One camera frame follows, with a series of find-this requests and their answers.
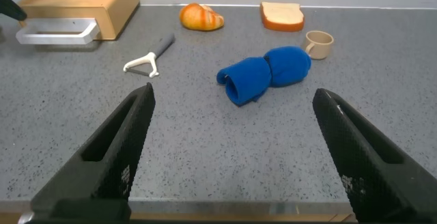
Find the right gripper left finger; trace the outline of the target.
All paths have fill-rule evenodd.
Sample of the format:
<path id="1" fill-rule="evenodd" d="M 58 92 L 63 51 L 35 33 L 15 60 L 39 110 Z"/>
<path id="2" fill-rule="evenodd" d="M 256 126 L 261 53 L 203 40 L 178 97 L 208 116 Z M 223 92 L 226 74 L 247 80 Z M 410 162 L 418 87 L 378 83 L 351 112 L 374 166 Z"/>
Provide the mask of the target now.
<path id="1" fill-rule="evenodd" d="M 21 223 L 128 223 L 128 198 L 156 101 L 130 92 L 31 200 Z"/>

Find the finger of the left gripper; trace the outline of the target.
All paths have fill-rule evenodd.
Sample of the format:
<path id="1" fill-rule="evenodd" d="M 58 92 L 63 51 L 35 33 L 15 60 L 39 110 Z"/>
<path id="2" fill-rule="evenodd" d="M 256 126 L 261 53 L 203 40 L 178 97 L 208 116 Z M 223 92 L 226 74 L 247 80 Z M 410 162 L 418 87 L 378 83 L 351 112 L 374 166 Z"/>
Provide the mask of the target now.
<path id="1" fill-rule="evenodd" d="M 24 21 L 27 18 L 25 11 L 13 0 L 0 0 L 0 13 L 17 21 Z"/>

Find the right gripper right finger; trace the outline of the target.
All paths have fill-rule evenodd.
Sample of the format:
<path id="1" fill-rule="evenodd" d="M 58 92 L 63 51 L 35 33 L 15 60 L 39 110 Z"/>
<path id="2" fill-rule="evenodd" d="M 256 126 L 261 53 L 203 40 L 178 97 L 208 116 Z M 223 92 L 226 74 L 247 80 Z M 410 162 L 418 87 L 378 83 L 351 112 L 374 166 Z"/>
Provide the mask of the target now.
<path id="1" fill-rule="evenodd" d="M 431 173 L 336 93 L 319 88 L 312 104 L 358 222 L 436 222 Z"/>

